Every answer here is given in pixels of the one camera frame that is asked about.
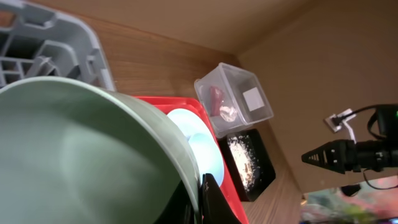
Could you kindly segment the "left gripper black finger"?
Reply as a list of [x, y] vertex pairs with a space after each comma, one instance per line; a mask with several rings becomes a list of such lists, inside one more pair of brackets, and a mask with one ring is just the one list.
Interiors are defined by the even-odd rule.
[[241, 224], [212, 174], [203, 174], [201, 197], [204, 224]]

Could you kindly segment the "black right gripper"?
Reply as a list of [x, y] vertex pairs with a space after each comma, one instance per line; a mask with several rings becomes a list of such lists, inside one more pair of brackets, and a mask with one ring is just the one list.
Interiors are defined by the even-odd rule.
[[301, 156], [302, 162], [344, 174], [362, 169], [381, 172], [397, 167], [397, 143], [392, 141], [336, 140], [328, 142]]

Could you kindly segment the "white tissue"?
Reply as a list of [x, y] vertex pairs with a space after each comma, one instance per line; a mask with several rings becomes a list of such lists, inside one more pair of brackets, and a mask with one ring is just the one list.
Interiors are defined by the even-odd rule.
[[226, 122], [232, 123], [236, 120], [238, 116], [238, 112], [236, 109], [232, 106], [221, 106], [220, 107], [220, 116], [222, 117], [223, 120]]

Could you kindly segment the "red foil wrapper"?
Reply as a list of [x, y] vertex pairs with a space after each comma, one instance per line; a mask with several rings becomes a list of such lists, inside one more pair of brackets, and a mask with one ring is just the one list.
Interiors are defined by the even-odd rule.
[[224, 92], [216, 86], [211, 86], [210, 93], [211, 93], [210, 116], [219, 116], [220, 115], [220, 107], [223, 102]]

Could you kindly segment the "mint green bowl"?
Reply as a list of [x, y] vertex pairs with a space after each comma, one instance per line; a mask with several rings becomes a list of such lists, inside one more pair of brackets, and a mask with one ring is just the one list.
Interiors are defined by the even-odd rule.
[[201, 222], [177, 125], [133, 96], [36, 77], [1, 89], [2, 223]]

